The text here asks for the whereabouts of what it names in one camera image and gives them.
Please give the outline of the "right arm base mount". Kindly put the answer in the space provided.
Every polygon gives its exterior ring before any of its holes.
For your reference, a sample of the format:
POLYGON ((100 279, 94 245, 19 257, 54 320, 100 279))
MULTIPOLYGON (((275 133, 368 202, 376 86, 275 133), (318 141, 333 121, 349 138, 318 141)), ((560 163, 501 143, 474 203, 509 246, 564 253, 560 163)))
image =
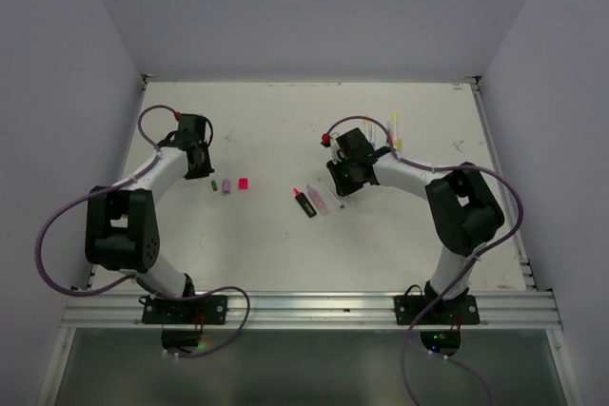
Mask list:
MULTIPOLYGON (((409 326, 415 317, 436 297, 427 283, 424 288, 411 285, 403 294, 393 297, 396 323, 409 326)), ((451 357, 457 354, 462 344, 462 327, 479 325, 480 313, 476 298, 469 289, 453 299, 442 299, 418 322, 422 326, 445 326, 443 330, 420 331, 422 345, 432 353, 451 357)))

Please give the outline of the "black pink highlighter body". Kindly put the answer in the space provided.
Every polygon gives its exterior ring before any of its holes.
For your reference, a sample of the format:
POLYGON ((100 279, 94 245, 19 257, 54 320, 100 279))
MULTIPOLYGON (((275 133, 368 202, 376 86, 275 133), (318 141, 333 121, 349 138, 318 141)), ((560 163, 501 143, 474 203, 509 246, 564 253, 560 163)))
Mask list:
POLYGON ((317 210, 314 208, 313 204, 310 202, 305 193, 296 187, 293 188, 293 192, 295 201, 298 203, 299 207, 301 207, 307 217, 315 217, 317 215, 317 210))

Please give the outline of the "lilac highlighter body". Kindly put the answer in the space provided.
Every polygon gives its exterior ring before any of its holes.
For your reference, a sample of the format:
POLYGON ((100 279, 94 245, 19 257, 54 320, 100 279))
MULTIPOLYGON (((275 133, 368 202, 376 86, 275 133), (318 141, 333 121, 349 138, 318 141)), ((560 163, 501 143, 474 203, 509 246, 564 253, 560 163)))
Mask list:
POLYGON ((306 192, 308 198, 312 201, 315 206, 317 212, 322 216, 327 216, 329 214, 329 209, 324 202, 324 199, 321 197, 319 192, 310 184, 306 186, 306 192))

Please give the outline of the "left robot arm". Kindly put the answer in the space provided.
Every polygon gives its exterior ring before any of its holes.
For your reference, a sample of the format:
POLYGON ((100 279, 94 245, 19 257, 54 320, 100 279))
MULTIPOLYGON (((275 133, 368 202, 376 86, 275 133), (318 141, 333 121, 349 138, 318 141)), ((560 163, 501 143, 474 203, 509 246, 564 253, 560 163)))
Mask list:
POLYGON ((176 322, 192 320, 198 310, 190 276, 162 254, 156 204, 185 180, 208 177, 213 168, 210 120, 198 114, 174 114, 177 128, 153 145, 149 160, 122 183, 97 186, 88 200, 85 254, 89 263, 124 277, 166 298, 164 310, 176 322))

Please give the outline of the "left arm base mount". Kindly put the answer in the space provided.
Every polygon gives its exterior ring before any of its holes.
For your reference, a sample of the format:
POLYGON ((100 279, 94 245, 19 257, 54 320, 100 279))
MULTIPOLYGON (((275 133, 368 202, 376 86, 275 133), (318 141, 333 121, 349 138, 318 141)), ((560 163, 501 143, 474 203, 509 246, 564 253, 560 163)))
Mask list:
POLYGON ((212 295, 204 300, 179 302, 142 296, 142 323, 161 325, 161 344, 175 357, 205 351, 203 330, 206 325, 224 325, 228 298, 212 295))

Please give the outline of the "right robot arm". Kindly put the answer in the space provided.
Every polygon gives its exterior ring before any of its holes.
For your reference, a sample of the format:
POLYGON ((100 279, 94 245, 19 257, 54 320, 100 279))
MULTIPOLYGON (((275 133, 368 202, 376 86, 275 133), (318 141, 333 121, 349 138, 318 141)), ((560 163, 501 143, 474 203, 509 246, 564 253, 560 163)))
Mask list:
POLYGON ((470 274, 463 269, 490 243, 505 217, 479 170, 465 163, 449 172, 426 164, 407 164, 387 145, 375 149, 360 129, 338 137, 325 133, 331 151, 326 167, 340 197, 365 185, 392 187, 425 200, 442 243, 437 267, 425 285, 423 310, 432 321, 448 321, 467 293, 470 274))

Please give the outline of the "lilac highlighter cap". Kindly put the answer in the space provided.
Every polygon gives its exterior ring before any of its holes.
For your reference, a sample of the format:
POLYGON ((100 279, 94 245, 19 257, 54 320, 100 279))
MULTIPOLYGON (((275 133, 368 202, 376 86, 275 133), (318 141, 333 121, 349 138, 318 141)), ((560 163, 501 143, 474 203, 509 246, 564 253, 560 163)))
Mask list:
POLYGON ((231 180, 230 179, 223 179, 222 182, 222 194, 225 195, 229 195, 231 193, 231 180))

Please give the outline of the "white green marker body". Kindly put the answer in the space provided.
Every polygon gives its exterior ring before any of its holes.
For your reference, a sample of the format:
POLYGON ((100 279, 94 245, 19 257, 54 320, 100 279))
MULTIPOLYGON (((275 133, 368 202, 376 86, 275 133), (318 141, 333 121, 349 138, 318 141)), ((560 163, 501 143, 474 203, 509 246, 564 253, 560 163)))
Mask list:
POLYGON ((322 180, 319 179, 318 183, 327 193, 327 195, 332 199, 332 202, 336 204, 339 209, 345 209, 344 203, 340 200, 340 198, 336 195, 336 193, 322 180))

